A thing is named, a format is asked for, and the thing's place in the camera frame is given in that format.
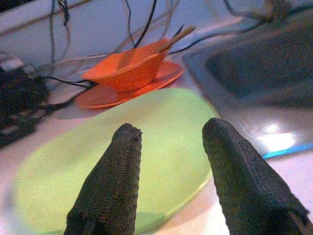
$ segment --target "white countertop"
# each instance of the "white countertop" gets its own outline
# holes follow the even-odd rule
[[[180,55],[173,57],[174,61],[180,61]],[[65,89],[75,87],[62,85]],[[201,95],[197,85],[187,70],[170,87],[185,87]],[[58,98],[66,100],[72,94],[69,91],[60,90]],[[11,144],[0,150],[0,234],[13,235],[12,221],[8,215],[9,195],[15,173],[21,162],[32,151],[52,140],[56,136],[83,123],[88,118],[99,114],[101,111],[84,111],[76,105],[71,105],[63,110],[55,112],[42,123],[38,124],[37,131],[32,135]],[[313,211],[313,152],[298,153],[281,158],[270,159],[268,163],[288,183],[292,192],[300,199],[303,205]],[[178,212],[172,219],[163,225],[154,234],[157,235],[227,235],[228,228],[219,205],[216,189],[211,179],[197,197],[184,209]]]

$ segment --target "orange bowl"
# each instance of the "orange bowl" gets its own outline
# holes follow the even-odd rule
[[[158,52],[169,41],[155,43],[108,56],[82,75],[85,80],[104,84],[117,92],[128,92],[148,85],[168,50]]]

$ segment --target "wooden stick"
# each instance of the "wooden stick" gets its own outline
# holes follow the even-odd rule
[[[174,45],[176,42],[178,42],[180,39],[186,37],[188,34],[192,33],[194,30],[196,29],[196,27],[191,26],[188,27],[187,29],[183,30],[182,32],[180,32],[178,35],[176,35],[174,38],[172,38],[167,45],[163,46],[159,52],[168,50],[169,48],[172,47],[172,45]]]

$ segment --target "white wall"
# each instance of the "white wall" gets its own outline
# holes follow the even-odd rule
[[[82,0],[68,0],[74,4]],[[155,16],[165,11],[169,0],[158,0]],[[152,0],[129,0],[132,8],[132,29],[144,25],[150,13]],[[309,2],[297,0],[296,4]],[[231,0],[238,10],[260,9],[263,1]],[[0,49],[28,60],[35,65],[50,61],[49,19],[42,19],[13,31],[8,29],[47,14],[51,0],[36,0],[23,7],[0,15]],[[124,0],[91,0],[70,9],[71,46],[67,57],[108,52],[127,36],[127,9]],[[182,24],[196,25],[198,30],[232,17],[222,0],[181,0],[175,11],[167,35],[171,37]],[[142,45],[157,40],[162,34],[166,18],[152,27]],[[66,44],[63,14],[54,17],[56,58]]]

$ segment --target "green oval plate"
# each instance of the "green oval plate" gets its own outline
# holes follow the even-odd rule
[[[14,202],[22,223],[61,235],[81,186],[111,142],[129,122],[140,128],[142,153],[135,233],[173,216],[211,177],[201,131],[215,109],[185,89],[140,96],[89,119],[32,154],[21,166]]]

